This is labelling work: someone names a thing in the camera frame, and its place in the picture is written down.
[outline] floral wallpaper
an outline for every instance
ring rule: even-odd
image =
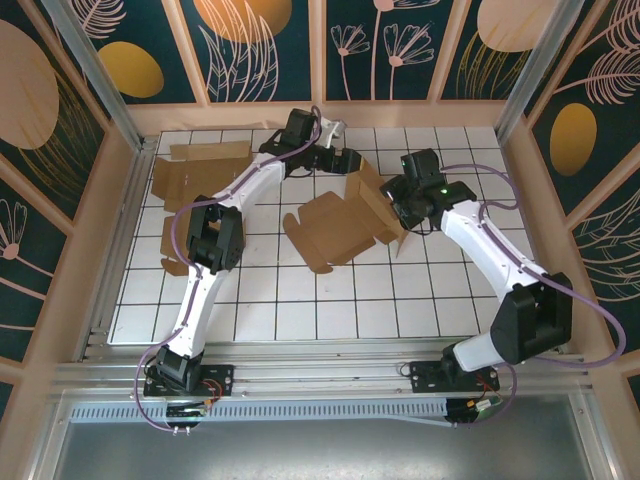
[[[425,100],[451,6],[327,0],[326,99]]]
[[[0,180],[0,357],[23,360],[65,241]]]

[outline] line-drawn flower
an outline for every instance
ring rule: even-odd
[[[26,226],[27,207],[20,202],[16,202],[12,211],[9,202],[4,198],[0,199],[0,260],[17,260],[39,273],[53,277],[52,273],[37,267],[20,256],[20,242],[24,236]],[[45,295],[11,282],[6,278],[0,277],[0,283],[34,298],[45,299]]]
[[[344,57],[367,52],[371,49],[371,44],[365,41],[367,36],[362,30],[362,25],[358,25],[357,27],[349,25],[344,27],[344,30],[340,25],[331,27],[331,38],[333,39],[333,44],[338,50],[338,55],[340,55],[342,81],[344,82],[344,90],[347,93],[347,100],[351,100],[349,85],[347,83],[347,74],[344,67]]]
[[[389,100],[393,100],[393,78],[396,68],[433,60],[434,50],[428,48],[431,43],[430,27],[431,24],[424,27],[407,25],[400,35],[398,35],[397,23],[384,27],[384,46],[389,56],[389,65],[391,65]]]
[[[378,31],[380,30],[380,17],[382,16],[382,12],[432,7],[438,3],[440,3],[440,0],[373,0],[373,5],[378,10],[378,13],[376,15],[376,23],[373,29],[373,49],[371,54],[371,100],[376,99],[376,47],[378,46]]]

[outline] white grid floor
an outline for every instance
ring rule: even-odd
[[[255,152],[272,133],[165,132],[157,156],[169,158],[172,144],[235,140],[251,140]],[[444,165],[475,162],[505,170],[490,127],[351,128],[336,146],[344,142],[389,178],[402,173],[401,155],[423,148],[435,149]],[[478,199],[513,200],[496,175],[469,169],[448,177],[464,181]],[[171,214],[151,195],[150,184],[114,312],[113,344],[166,338],[185,293],[186,277],[173,277],[160,265],[163,219]],[[249,212],[242,262],[218,295],[208,342],[465,336],[491,325],[498,308],[491,287],[441,232],[410,235],[397,258],[394,242],[390,247],[377,244],[328,275],[315,275],[304,266],[282,230],[282,217],[326,191],[342,196],[344,187],[340,175],[289,178]],[[489,215],[523,253],[532,255],[517,211],[490,208]]]

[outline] gold circle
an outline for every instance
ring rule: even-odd
[[[56,72],[38,44],[4,20],[0,45],[0,138],[18,148],[40,148],[58,123]]]
[[[596,143],[598,126],[593,112],[581,103],[564,107],[551,129],[551,163],[560,175],[570,177],[587,163]]]
[[[216,34],[232,42],[249,43],[251,24],[245,0],[194,0],[193,3],[202,20]],[[246,3],[258,28],[262,17],[273,36],[284,30],[291,18],[291,0],[246,0]]]
[[[538,43],[557,0],[482,0],[480,40],[498,52],[524,52]]]
[[[164,87],[164,76],[158,62],[133,43],[110,43],[100,49],[98,56],[122,93],[149,98]]]

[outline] leaf illustration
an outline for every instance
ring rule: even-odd
[[[589,100],[601,105],[623,105],[640,87],[640,49],[603,54],[591,67],[587,78],[556,89],[560,93],[569,88],[585,85]]]
[[[618,52],[640,48],[640,0],[619,1],[605,30],[607,41]]]
[[[71,5],[89,38],[109,38],[127,15],[124,0],[71,0]]]
[[[278,51],[267,22],[245,3],[246,19],[230,0],[203,1],[213,35],[199,27],[209,50],[207,89],[215,102],[271,101],[278,87]],[[220,15],[218,9],[224,9]]]

